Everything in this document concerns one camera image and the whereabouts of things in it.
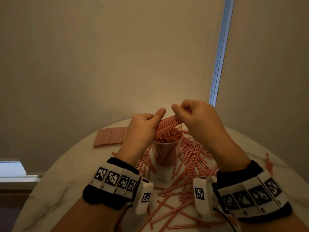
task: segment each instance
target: white plastic device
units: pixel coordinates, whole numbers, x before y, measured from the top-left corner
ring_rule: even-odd
[[[142,215],[147,211],[153,190],[153,183],[146,178],[142,178],[133,202],[133,210],[136,215]]]
[[[218,208],[218,200],[211,184],[212,178],[199,177],[193,179],[195,208],[202,215],[213,215],[213,207]]]

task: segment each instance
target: round table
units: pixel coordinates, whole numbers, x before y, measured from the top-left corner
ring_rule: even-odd
[[[131,119],[124,120],[108,127],[128,126]],[[289,198],[295,214],[309,227],[309,185],[296,174],[285,162],[275,156],[272,152],[251,140],[250,138],[226,128],[231,138],[246,152],[246,154],[265,167],[265,153],[269,153],[270,161],[273,163],[273,175],[278,181],[284,192]],[[93,148],[96,132],[81,140],[63,156],[44,174],[37,186],[33,189],[31,195],[26,201],[16,223],[13,232],[48,232],[69,210],[69,208],[81,197],[84,187],[88,184],[94,171],[100,162],[105,162],[117,152],[120,146],[111,146],[106,148]],[[157,187],[168,188],[171,185],[170,172],[173,168],[157,169],[157,175],[152,174],[150,180]],[[158,196],[156,190],[153,193],[150,202],[151,211],[158,205]],[[171,206],[179,206],[181,203],[177,197],[170,197],[167,201]],[[155,217],[168,212],[170,209],[162,207]],[[187,207],[184,210],[188,214],[196,215],[194,207]],[[147,214],[132,221],[135,218],[126,213],[122,222],[124,232],[136,231],[145,219]],[[154,230],[157,231],[166,222],[167,218],[154,224]],[[189,218],[177,215],[170,225],[193,224]],[[206,231],[232,231],[228,224],[214,226]],[[149,224],[143,231],[150,231]],[[201,231],[200,228],[180,229],[177,231]]]

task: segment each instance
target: hand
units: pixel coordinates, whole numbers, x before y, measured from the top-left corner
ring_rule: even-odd
[[[160,108],[155,115],[134,115],[129,124],[126,139],[116,157],[135,167],[146,148],[152,144],[156,128],[165,112],[165,108]]]
[[[192,137],[209,150],[221,172],[245,169],[250,159],[231,139],[212,105],[204,101],[184,100],[172,105],[176,116],[188,128]],[[191,109],[191,115],[184,110]]]

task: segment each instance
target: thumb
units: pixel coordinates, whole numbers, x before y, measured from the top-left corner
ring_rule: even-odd
[[[190,115],[181,106],[173,104],[172,110],[177,116],[177,118],[180,119],[180,121],[182,121],[183,123],[186,124],[190,119]]]
[[[161,107],[156,114],[152,117],[151,121],[154,124],[154,127],[156,128],[159,124],[159,122],[162,120],[162,118],[164,117],[166,113],[166,110],[164,107]]]

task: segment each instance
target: person's left hand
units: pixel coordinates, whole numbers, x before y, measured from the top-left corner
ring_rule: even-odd
[[[126,139],[116,157],[135,167],[146,148],[152,144],[156,128],[165,112],[165,108],[160,108],[155,115],[134,115],[129,124]]]

